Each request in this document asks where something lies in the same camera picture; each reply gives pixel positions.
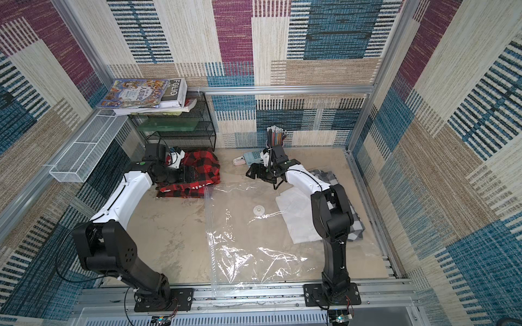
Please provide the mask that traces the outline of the red black plaid shirt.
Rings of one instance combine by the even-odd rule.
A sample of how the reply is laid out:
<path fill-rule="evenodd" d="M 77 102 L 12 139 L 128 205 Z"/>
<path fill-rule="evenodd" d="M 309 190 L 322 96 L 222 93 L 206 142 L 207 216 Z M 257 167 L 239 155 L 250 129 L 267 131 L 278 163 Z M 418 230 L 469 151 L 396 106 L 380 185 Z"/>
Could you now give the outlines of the red black plaid shirt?
<path fill-rule="evenodd" d="M 207 186 L 221 182 L 220 162 L 211 148 L 188 152 L 181 163 L 192 173 L 190 181 L 160 187 L 157 198 L 203 198 Z"/>

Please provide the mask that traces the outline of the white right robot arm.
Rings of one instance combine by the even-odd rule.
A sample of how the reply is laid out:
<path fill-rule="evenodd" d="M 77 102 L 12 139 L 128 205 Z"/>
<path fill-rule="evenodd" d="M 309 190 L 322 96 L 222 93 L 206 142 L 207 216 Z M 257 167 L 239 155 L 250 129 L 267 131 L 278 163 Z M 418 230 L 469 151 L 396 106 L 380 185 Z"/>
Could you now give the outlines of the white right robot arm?
<path fill-rule="evenodd" d="M 260 157 L 262 162 L 251 164 L 246 177 L 270 183 L 274 190 L 286 182 L 310 197 L 313 226 L 324 246 L 320 293 L 326 304 L 360 304 L 358 288 L 347 271 L 347 241 L 355 219 L 343 186 L 318 179 L 298 160 L 289 159 L 281 145 L 264 149 Z"/>

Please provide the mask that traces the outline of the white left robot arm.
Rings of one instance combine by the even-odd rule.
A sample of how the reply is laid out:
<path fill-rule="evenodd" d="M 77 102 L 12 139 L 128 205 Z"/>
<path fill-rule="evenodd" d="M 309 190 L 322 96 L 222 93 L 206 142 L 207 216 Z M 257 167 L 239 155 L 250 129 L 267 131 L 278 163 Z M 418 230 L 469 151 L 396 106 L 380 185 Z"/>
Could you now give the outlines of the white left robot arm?
<path fill-rule="evenodd" d="M 167 276 L 139 258 L 135 241 L 126 231 L 141 198 L 152 186 L 190 183 L 193 167 L 171 157 L 160 143 L 145 146 L 144 157 L 131 162 L 114 193 L 90 221 L 72 230 L 77 256 L 84 270 L 116 278 L 134 292 L 135 312 L 178 312 L 192 307 L 193 289 L 171 289 Z"/>

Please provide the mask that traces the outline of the clear plastic vacuum bag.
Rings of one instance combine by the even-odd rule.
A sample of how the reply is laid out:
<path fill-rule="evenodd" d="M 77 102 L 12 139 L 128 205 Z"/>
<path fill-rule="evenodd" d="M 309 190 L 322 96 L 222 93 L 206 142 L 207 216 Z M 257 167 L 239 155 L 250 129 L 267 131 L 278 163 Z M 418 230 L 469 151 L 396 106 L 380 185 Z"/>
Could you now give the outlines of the clear plastic vacuum bag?
<path fill-rule="evenodd" d="M 269 283 L 320 282 L 324 269 L 322 239 L 294 244 L 276 198 L 277 190 L 261 180 L 221 183 L 205 190 L 207 239 L 214 296 L 239 293 Z M 265 214 L 253 213 L 256 205 Z"/>

